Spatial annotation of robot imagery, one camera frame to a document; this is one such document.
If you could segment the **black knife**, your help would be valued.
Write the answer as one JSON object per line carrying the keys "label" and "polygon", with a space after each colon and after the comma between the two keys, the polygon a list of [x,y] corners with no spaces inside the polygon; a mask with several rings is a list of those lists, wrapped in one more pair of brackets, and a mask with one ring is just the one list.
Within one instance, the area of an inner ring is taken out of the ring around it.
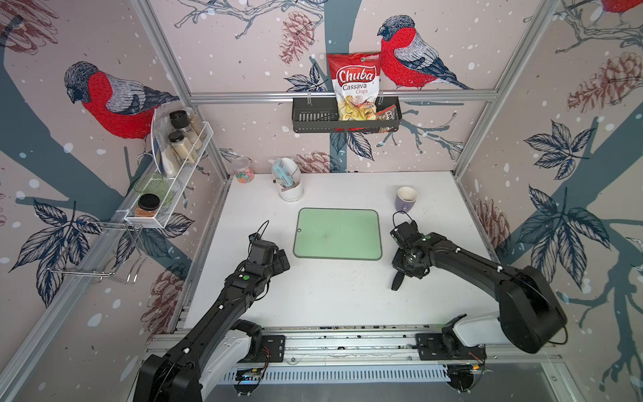
{"label": "black knife", "polygon": [[392,285],[391,285],[391,290],[392,291],[398,291],[398,289],[400,289],[404,279],[405,279],[405,273],[403,273],[401,271],[398,271],[395,274],[395,277],[393,279],[393,282],[392,282]]}

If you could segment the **green cutting board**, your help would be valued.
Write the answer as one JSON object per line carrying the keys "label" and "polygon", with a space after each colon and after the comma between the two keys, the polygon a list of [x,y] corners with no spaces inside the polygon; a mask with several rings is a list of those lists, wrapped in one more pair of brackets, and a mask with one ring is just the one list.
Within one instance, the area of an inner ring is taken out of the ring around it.
{"label": "green cutting board", "polygon": [[293,253],[301,259],[378,261],[383,255],[378,213],[373,209],[301,209]]}

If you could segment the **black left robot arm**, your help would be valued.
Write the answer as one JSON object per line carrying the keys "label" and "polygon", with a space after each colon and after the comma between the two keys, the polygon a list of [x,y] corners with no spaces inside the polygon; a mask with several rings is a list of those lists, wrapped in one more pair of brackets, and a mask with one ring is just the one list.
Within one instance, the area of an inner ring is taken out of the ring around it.
{"label": "black left robot arm", "polygon": [[139,369],[134,401],[203,401],[232,366],[260,353],[261,327],[241,316],[268,290],[271,278],[288,271],[286,252],[255,240],[249,254],[226,277],[216,301],[199,322],[162,356]]}

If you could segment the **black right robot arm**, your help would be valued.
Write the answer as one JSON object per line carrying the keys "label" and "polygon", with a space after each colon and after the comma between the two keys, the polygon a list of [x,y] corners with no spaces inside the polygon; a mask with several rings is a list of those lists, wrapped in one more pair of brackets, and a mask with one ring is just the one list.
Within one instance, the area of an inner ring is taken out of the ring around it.
{"label": "black right robot arm", "polygon": [[486,315],[462,314],[442,328],[442,348],[451,357],[488,344],[510,344],[535,354],[559,332],[567,317],[541,271],[527,266],[503,266],[456,245],[445,236],[421,234],[415,221],[391,232],[398,249],[392,261],[397,271],[391,289],[406,277],[421,279],[432,267],[448,271],[492,296],[498,304]]}

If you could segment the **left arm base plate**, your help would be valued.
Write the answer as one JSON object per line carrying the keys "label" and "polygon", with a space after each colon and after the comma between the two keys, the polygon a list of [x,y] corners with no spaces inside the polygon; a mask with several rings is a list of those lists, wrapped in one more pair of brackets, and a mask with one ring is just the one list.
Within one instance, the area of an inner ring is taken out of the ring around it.
{"label": "left arm base plate", "polygon": [[251,338],[249,352],[241,363],[282,363],[284,360],[286,337],[282,335]]}

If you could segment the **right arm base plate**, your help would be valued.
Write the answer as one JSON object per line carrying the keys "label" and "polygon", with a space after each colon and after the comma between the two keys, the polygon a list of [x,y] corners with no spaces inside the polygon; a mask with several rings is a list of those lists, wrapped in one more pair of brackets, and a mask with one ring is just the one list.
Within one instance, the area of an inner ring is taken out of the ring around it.
{"label": "right arm base plate", "polygon": [[421,361],[487,359],[483,345],[467,347],[457,338],[443,333],[417,333],[416,348]]}

